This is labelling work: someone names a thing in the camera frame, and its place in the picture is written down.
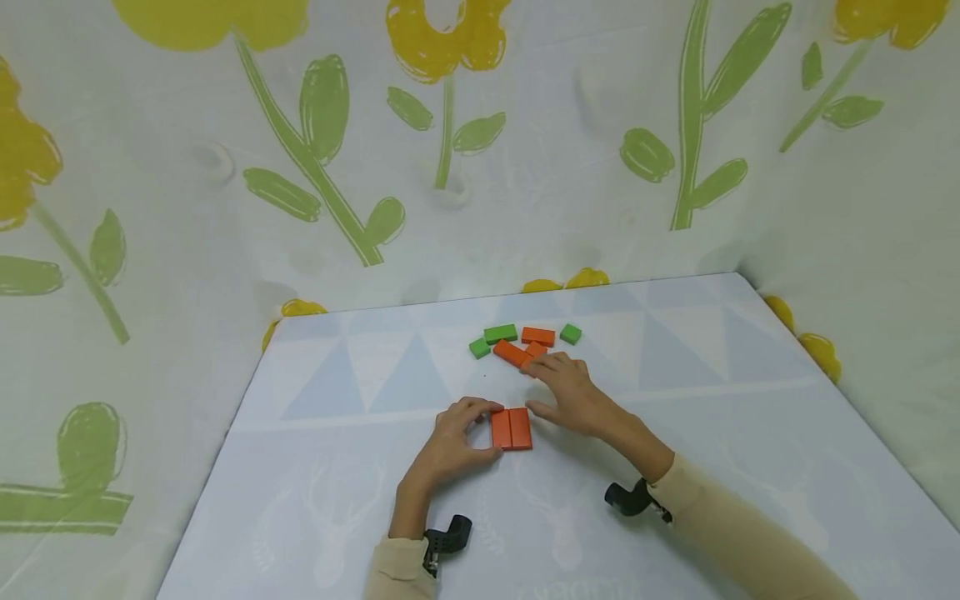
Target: beige sleeve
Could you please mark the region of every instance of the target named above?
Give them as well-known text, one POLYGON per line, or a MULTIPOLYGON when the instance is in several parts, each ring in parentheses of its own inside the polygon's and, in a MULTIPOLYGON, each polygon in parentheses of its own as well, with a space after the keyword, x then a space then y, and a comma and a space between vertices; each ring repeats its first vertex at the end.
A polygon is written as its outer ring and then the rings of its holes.
POLYGON ((423 568, 426 540, 384 538, 373 550, 364 600, 435 600, 437 580, 423 568))
POLYGON ((801 541, 681 455, 649 489, 677 534, 755 600, 856 600, 801 541))

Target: left hand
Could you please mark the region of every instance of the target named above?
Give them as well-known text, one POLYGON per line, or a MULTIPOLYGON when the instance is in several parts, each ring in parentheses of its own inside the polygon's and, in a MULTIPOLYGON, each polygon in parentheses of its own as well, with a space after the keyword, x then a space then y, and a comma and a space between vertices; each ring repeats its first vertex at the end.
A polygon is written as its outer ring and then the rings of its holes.
POLYGON ((495 446, 471 447, 467 430, 473 423, 482 421, 484 415, 502 410, 502 404, 472 396, 450 404, 437 415, 433 434, 410 466, 404 481, 432 492, 456 475, 495 462, 503 450, 495 446))

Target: wooden block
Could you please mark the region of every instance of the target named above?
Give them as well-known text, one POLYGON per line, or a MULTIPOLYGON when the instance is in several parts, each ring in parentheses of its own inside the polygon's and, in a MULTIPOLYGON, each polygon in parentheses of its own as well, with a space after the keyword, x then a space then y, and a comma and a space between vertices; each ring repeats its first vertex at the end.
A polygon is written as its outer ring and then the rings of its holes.
POLYGON ((574 327, 571 324, 566 324, 560 331, 560 339, 573 346, 580 341, 580 336, 583 334, 584 332, 577 327, 574 327))
POLYGON ((546 354, 546 348, 538 344, 537 342, 531 342, 527 348, 524 349, 524 352, 530 354, 534 358, 537 358, 541 354, 546 354))
POLYGON ((510 413, 510 436, 513 443, 511 450, 530 450, 534 447, 534 441, 530 437, 530 415, 526 408, 511 408, 506 412, 510 413))
POLYGON ((493 347, 493 353, 518 369, 523 367, 523 363, 531 358, 530 354, 527 354, 506 340, 497 342, 496 346, 493 347))
POLYGON ((535 327, 523 327, 523 333, 520 335, 520 342, 530 344, 537 342, 541 346, 552 348, 557 338, 557 332, 550 329, 537 329, 535 327))
POLYGON ((483 337, 487 340, 487 344, 491 346, 500 340, 512 342, 516 339, 516 325, 510 323, 496 327, 488 327, 483 330, 483 337))
POLYGON ((470 352, 473 354, 473 358, 480 359, 490 354, 490 347, 487 346, 487 340, 483 338, 477 338, 470 342, 470 352))
POLYGON ((514 446, 509 412, 505 409, 499 413, 490 413, 490 443, 505 450, 514 446))

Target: right hand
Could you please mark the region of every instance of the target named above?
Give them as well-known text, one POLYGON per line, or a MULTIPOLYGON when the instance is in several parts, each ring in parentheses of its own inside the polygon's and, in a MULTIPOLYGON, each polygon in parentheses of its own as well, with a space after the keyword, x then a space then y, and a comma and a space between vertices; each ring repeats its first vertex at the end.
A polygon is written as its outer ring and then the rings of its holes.
POLYGON ((541 354, 530 361, 525 372, 545 383, 557 399, 556 406, 530 400, 527 408, 564 429, 599 438, 623 413, 590 381, 587 363, 572 360, 566 352, 541 354))

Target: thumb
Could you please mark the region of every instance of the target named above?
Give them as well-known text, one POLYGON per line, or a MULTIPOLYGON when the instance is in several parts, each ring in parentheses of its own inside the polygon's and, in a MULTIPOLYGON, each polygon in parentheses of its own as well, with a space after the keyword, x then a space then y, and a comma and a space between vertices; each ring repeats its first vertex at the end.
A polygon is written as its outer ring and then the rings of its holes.
POLYGON ((530 412, 543 420, 548 420, 555 425, 560 424, 560 413, 557 411, 555 406, 544 404, 538 400, 530 400, 527 402, 527 408, 530 409, 530 412))

